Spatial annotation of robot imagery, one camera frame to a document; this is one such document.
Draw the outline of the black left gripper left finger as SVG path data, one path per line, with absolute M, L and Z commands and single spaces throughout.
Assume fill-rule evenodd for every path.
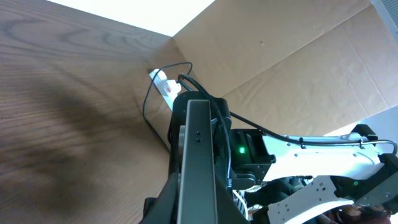
M 173 219 L 178 174 L 172 173 L 157 198 L 146 198 L 143 218 L 139 224 L 170 224 Z

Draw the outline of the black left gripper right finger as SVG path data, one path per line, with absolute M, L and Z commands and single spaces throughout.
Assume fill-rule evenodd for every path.
M 249 224 L 217 177 L 215 177 L 215 188 L 218 224 Z

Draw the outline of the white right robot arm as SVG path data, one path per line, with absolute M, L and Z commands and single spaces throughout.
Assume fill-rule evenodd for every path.
M 178 223 L 246 223 L 232 192 L 284 177 L 310 183 L 256 212 L 255 223 L 303 223 L 344 206 L 397 208 L 397 154 L 366 125 L 342 136 L 232 129 L 222 98 L 187 91 L 172 101 L 170 170 L 181 176 Z

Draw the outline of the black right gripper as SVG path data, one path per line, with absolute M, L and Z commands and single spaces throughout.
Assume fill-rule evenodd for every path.
M 168 130 L 168 141 L 172 152 L 178 157 L 173 162 L 182 162 L 183 141 L 180 127 L 185 125 L 189 100 L 202 100 L 203 95 L 197 91 L 188 91 L 178 95 L 173 102 L 172 117 Z M 231 113 L 227 101 L 215 98 L 215 103 L 223 115 L 226 129 L 229 131 L 231 146 L 231 178 L 233 189 L 244 190 L 263 182 L 267 171 L 275 163 L 275 156 L 267 152 L 262 140 L 263 132 L 258 129 L 233 129 Z M 216 127 L 217 118 L 211 113 L 211 133 L 213 134 L 213 150 L 215 153 L 215 174 L 220 180 L 225 179 L 227 160 L 225 158 L 224 137 L 221 128 Z

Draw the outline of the Galaxy S25 Ultra smartphone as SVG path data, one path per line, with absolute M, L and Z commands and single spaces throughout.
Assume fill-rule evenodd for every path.
M 185 123 L 178 224 L 218 222 L 213 162 L 210 102 L 190 100 Z

